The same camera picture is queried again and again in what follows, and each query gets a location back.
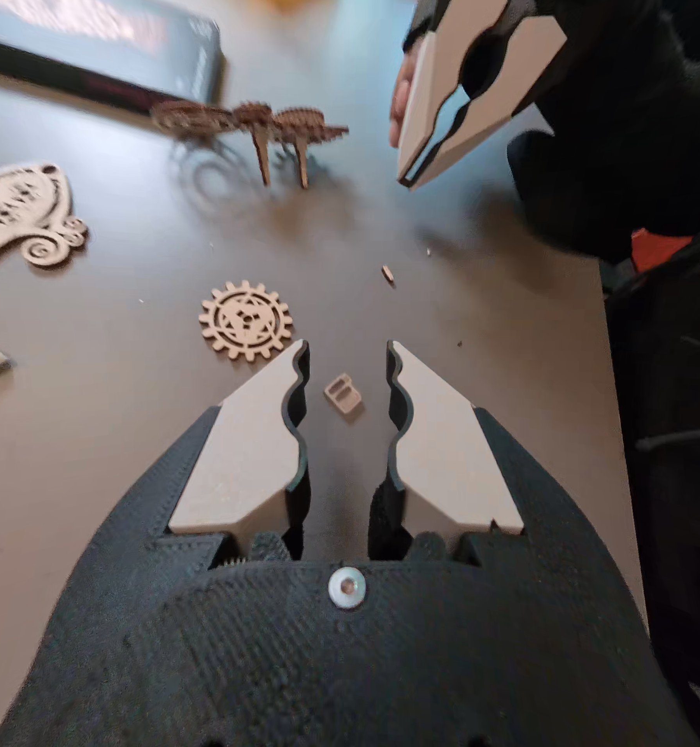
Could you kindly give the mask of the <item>person's right forearm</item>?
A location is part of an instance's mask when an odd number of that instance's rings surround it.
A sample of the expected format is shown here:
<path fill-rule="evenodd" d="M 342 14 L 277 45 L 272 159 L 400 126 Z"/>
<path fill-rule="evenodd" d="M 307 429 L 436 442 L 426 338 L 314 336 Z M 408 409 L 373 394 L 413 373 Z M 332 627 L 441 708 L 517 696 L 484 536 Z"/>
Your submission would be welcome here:
<path fill-rule="evenodd" d="M 551 135 L 507 147 L 523 218 L 547 244 L 613 265 L 645 229 L 700 233 L 700 2 L 556 2 L 575 23 L 535 104 Z"/>

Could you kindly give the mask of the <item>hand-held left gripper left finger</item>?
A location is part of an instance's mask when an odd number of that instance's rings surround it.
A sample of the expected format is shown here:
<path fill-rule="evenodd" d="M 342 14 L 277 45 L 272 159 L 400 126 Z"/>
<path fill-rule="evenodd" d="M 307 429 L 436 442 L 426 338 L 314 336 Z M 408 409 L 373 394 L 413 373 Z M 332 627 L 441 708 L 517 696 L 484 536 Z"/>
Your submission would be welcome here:
<path fill-rule="evenodd" d="M 177 536 L 227 534 L 248 551 L 258 533 L 302 551 L 310 506 L 307 445 L 309 343 L 298 340 L 226 397 L 174 508 Z"/>

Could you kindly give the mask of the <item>person's black printed hoodie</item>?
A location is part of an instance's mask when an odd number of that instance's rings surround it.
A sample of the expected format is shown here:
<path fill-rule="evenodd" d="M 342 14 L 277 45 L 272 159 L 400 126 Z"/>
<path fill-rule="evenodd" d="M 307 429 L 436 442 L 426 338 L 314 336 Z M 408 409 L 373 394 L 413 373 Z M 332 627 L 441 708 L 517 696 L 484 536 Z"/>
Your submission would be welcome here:
<path fill-rule="evenodd" d="M 650 637 L 700 736 L 700 234 L 606 313 Z"/>

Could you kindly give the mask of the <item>wooden gear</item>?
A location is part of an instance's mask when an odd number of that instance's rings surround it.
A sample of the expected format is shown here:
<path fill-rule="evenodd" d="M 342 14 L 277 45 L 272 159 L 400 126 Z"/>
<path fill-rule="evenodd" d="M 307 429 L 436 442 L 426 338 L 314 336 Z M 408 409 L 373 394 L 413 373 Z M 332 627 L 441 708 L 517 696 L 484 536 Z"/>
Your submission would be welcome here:
<path fill-rule="evenodd" d="M 198 322 L 209 346 L 232 361 L 253 363 L 259 356 L 269 360 L 293 334 L 289 305 L 280 294 L 245 280 L 213 289 L 201 301 Z"/>

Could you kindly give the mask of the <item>black puzzle box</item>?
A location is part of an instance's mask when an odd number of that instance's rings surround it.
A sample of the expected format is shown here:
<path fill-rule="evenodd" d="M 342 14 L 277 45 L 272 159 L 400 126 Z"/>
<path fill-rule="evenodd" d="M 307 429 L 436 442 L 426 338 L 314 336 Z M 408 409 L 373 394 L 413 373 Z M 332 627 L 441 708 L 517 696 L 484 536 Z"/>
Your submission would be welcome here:
<path fill-rule="evenodd" d="M 167 101 L 214 105 L 217 24 L 149 1 L 0 1 L 0 75 L 148 116 Z"/>

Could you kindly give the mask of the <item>ornate wooden teardrop piece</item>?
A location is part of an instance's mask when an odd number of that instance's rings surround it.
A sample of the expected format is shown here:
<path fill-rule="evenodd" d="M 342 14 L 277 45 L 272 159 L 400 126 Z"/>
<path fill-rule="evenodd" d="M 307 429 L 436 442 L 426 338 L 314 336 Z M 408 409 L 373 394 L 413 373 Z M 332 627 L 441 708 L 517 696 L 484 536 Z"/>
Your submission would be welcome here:
<path fill-rule="evenodd" d="M 85 248 L 87 224 L 74 214 L 68 178 L 51 162 L 0 167 L 0 253 L 19 250 L 39 270 L 65 265 Z"/>

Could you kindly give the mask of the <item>red orange object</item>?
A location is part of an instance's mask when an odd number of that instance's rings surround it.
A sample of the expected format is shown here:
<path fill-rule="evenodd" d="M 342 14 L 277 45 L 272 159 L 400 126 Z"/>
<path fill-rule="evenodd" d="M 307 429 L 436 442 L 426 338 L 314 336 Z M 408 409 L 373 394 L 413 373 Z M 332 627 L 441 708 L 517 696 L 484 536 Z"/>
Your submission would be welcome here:
<path fill-rule="evenodd" d="M 669 261 L 677 252 L 687 247 L 691 236 L 657 235 L 646 229 L 632 234 L 632 264 L 639 274 Z"/>

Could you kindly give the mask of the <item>small wooden connector piece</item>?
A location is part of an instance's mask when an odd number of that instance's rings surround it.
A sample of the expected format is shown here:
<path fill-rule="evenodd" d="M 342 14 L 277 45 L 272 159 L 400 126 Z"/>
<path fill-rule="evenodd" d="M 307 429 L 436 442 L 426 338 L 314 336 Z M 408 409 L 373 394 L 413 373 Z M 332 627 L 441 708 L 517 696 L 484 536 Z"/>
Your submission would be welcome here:
<path fill-rule="evenodd" d="M 355 388 L 352 378 L 347 373 L 338 375 L 327 384 L 324 395 L 344 417 L 352 416 L 363 403 L 362 395 Z"/>

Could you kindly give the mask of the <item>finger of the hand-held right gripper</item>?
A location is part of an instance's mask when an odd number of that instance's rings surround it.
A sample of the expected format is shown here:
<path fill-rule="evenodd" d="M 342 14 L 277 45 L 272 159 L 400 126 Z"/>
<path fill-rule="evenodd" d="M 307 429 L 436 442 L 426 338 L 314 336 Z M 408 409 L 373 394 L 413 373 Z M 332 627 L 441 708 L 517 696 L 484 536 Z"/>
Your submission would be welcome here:
<path fill-rule="evenodd" d="M 503 14 L 488 35 L 483 34 L 478 45 L 470 50 L 463 69 L 464 90 L 458 90 L 457 100 L 451 100 L 442 109 L 437 132 L 448 127 L 460 100 L 469 95 L 474 100 L 478 122 L 486 124 L 495 117 L 507 117 L 477 148 L 525 104 L 530 89 L 566 41 L 566 34 L 553 16 Z M 407 182 L 407 188 L 413 191 L 427 183 Z"/>
<path fill-rule="evenodd" d="M 478 122 L 474 100 L 466 95 L 448 127 L 437 132 L 442 109 L 464 90 L 463 69 L 470 50 L 498 23 L 506 6 L 506 1 L 437 5 L 421 43 L 401 128 L 398 182 L 432 181 L 506 121 L 501 116 Z"/>

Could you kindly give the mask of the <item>wooden gear assembly with pegs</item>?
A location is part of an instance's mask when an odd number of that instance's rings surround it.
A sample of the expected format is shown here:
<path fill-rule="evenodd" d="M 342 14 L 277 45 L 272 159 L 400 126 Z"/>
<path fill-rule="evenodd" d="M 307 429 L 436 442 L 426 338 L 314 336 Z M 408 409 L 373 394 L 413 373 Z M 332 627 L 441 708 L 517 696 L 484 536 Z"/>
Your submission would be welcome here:
<path fill-rule="evenodd" d="M 270 144 L 291 147 L 297 160 L 300 186 L 309 188 L 307 151 L 310 146 L 328 144 L 349 134 L 348 126 L 329 124 L 314 107 L 289 107 L 275 111 L 264 102 L 244 102 L 233 109 L 170 100 L 149 110 L 149 117 L 161 132 L 182 141 L 205 141 L 230 133 L 251 137 L 256 150 L 262 182 L 270 186 L 268 148 Z"/>

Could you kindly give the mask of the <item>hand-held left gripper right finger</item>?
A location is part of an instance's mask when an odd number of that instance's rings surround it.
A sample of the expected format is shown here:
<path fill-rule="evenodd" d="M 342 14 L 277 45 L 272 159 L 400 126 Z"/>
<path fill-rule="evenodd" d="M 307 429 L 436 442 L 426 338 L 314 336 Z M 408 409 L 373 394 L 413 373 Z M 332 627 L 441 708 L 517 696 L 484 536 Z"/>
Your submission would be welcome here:
<path fill-rule="evenodd" d="M 467 533 L 519 536 L 524 522 L 475 406 L 398 341 L 387 345 L 392 526 L 444 543 Z"/>

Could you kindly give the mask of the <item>person's right hand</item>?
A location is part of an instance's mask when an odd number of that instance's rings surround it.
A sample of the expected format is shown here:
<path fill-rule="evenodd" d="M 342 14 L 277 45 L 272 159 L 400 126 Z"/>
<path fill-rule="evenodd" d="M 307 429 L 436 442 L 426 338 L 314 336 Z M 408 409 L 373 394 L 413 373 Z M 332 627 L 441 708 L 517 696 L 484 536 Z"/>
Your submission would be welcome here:
<path fill-rule="evenodd" d="M 419 47 L 423 40 L 423 37 L 416 39 L 411 47 L 404 53 L 395 80 L 389 109 L 389 144 L 393 149 L 397 149 L 399 146 L 401 128 L 403 126 L 411 84 L 419 56 Z"/>

